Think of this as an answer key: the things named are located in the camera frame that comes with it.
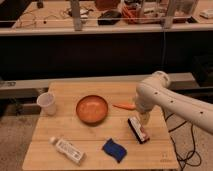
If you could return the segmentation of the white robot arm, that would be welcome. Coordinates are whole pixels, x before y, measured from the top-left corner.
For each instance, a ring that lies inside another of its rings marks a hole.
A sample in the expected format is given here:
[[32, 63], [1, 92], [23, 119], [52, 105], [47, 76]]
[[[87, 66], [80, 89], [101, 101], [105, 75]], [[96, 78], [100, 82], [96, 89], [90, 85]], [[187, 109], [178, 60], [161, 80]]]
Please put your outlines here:
[[170, 77], [156, 71], [136, 86], [136, 110], [150, 112], [155, 105], [165, 108], [213, 135], [213, 104], [168, 89]]

